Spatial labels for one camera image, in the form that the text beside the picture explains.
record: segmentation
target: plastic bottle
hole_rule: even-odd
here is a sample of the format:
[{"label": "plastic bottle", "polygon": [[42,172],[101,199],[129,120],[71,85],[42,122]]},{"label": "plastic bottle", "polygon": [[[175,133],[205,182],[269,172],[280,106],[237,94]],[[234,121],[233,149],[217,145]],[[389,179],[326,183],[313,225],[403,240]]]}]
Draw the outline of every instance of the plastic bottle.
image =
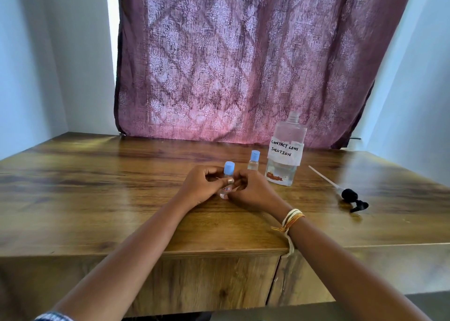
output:
[{"label": "plastic bottle", "polygon": [[[234,162],[231,162],[231,161],[225,162],[224,177],[233,176],[233,172],[234,172]],[[225,186],[224,188],[222,188],[219,191],[219,196],[222,199],[228,200],[227,194],[229,192],[231,192],[232,186],[233,185],[231,184],[231,185],[228,185],[228,186]]]},{"label": "plastic bottle", "polygon": [[247,169],[258,170],[259,166],[259,150],[252,150],[250,161],[248,162]]},{"label": "plastic bottle", "polygon": [[291,111],[286,121],[280,121],[270,140],[266,178],[283,186],[292,185],[295,171],[303,154],[306,126],[298,123],[300,114]]}]

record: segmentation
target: yellow and white string bracelet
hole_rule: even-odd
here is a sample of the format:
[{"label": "yellow and white string bracelet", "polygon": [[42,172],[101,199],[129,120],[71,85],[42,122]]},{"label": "yellow and white string bracelet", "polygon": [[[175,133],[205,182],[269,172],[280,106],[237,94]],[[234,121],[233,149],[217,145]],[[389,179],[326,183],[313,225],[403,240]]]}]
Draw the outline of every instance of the yellow and white string bracelet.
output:
[{"label": "yellow and white string bracelet", "polygon": [[305,216],[305,215],[301,212],[301,210],[295,208],[295,209],[289,211],[288,215],[286,216],[286,218],[284,218],[283,222],[281,223],[281,227],[272,227],[273,230],[280,231],[281,233],[283,233],[284,236],[289,241],[289,252],[285,256],[292,255],[295,250],[292,239],[288,235],[289,227],[291,227],[292,224],[297,221],[297,219],[299,219],[303,216]]}]

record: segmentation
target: sleeve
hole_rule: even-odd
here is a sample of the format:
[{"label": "sleeve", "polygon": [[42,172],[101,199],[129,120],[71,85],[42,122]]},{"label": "sleeve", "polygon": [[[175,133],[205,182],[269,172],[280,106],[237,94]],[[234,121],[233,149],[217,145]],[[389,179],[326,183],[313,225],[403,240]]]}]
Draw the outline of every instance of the sleeve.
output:
[{"label": "sleeve", "polygon": [[42,315],[39,315],[34,321],[73,321],[71,318],[59,314],[57,312],[48,312]]}]

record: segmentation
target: pink patterned curtain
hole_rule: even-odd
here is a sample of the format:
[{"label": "pink patterned curtain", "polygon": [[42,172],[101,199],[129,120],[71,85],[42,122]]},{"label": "pink patterned curtain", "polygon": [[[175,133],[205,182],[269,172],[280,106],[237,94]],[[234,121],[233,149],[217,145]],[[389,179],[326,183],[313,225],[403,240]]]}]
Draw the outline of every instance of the pink patterned curtain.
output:
[{"label": "pink patterned curtain", "polygon": [[116,124],[265,143],[289,111],[328,148],[361,112],[407,0],[120,0]]}]

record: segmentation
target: hand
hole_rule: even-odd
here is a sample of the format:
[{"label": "hand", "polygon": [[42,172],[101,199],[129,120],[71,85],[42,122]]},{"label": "hand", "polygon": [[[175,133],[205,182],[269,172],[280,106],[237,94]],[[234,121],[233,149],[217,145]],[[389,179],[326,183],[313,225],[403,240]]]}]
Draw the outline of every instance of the hand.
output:
[{"label": "hand", "polygon": [[228,199],[243,207],[254,207],[273,215],[280,205],[288,205],[257,170],[241,170],[234,176],[236,191],[228,193]]},{"label": "hand", "polygon": [[179,200],[188,209],[192,209],[210,198],[218,190],[231,185],[234,179],[222,176],[223,167],[198,165],[191,169],[174,199]]}]

